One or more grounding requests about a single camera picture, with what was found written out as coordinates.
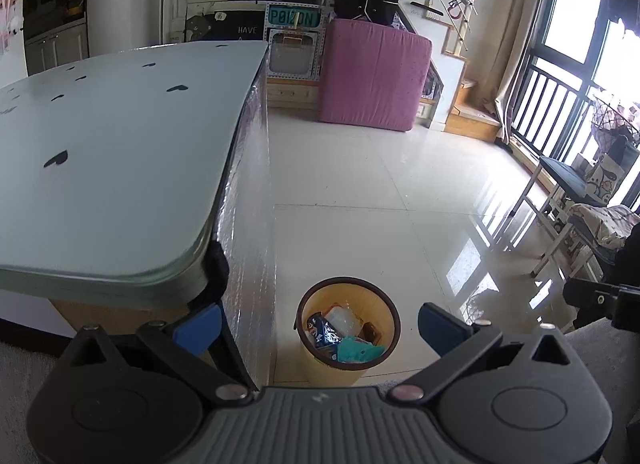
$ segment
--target cabinet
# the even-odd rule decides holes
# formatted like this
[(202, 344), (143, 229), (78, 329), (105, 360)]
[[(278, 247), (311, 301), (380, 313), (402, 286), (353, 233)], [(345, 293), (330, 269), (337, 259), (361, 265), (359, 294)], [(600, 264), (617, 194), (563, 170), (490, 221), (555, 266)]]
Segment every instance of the cabinet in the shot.
[(52, 31), (51, 34), (31, 40), (25, 44), (24, 55), (29, 76), (85, 59), (89, 57), (86, 25)]

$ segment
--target white tabletop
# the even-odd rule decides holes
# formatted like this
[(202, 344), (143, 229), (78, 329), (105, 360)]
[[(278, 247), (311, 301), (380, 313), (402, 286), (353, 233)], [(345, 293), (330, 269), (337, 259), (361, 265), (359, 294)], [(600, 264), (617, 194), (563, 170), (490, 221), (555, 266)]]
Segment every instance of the white tabletop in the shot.
[(0, 270), (118, 279), (188, 256), (265, 50), (158, 46), (0, 89)]

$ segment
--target green sign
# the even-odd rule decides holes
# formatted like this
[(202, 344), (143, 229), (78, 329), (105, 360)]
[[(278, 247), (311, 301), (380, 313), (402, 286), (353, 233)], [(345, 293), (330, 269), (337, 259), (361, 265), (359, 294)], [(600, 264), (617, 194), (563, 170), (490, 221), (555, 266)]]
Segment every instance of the green sign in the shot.
[(320, 25), (320, 16), (320, 9), (311, 7), (271, 6), (269, 8), (269, 23), (271, 25), (293, 27), (296, 25), (297, 17), (297, 27), (315, 28)]

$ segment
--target gray gripper base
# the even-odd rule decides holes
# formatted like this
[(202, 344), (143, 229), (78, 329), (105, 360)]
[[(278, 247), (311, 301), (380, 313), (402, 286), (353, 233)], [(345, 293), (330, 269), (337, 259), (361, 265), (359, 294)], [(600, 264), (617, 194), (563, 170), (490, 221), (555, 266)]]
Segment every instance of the gray gripper base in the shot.
[(426, 412), (376, 388), (265, 388), (249, 406), (217, 410), (173, 464), (378, 464), (470, 461)]

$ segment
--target beige curtain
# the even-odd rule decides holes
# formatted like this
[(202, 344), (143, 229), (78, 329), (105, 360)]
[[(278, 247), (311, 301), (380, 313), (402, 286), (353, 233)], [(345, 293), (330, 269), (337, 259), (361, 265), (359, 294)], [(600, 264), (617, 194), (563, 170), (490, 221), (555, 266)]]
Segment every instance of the beige curtain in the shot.
[(504, 29), (486, 92), (493, 99), (502, 128), (498, 136), (509, 142), (513, 105), (524, 75), (524, 63), (533, 37), (541, 0), (512, 0), (507, 26)]

